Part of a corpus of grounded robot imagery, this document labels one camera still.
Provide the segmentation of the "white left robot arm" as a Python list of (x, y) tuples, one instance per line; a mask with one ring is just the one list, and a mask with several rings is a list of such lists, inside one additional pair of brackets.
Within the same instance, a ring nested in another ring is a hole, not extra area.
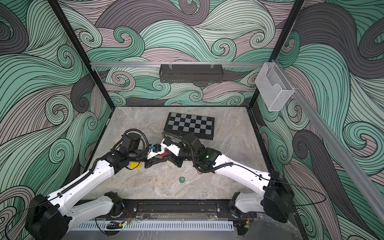
[(36, 240), (60, 240), (69, 230), (98, 216), (119, 217), (124, 211), (122, 198), (108, 192), (77, 206), (77, 202), (97, 185), (128, 168), (130, 163), (148, 162), (165, 152), (163, 143), (150, 145), (143, 132), (131, 129), (110, 152), (95, 160), (93, 166), (63, 188), (34, 197), (28, 209), (25, 229)]

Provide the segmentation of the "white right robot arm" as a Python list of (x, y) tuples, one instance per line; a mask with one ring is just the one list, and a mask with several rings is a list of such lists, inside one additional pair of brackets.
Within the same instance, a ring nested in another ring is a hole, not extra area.
[(253, 191), (233, 195), (231, 208), (234, 214), (262, 212), (280, 223), (288, 221), (294, 193), (283, 174), (262, 172), (240, 164), (220, 151), (204, 147), (192, 133), (179, 137), (163, 132), (162, 136), (162, 146), (170, 152), (168, 157), (172, 160), (191, 161), (201, 174), (219, 174)]

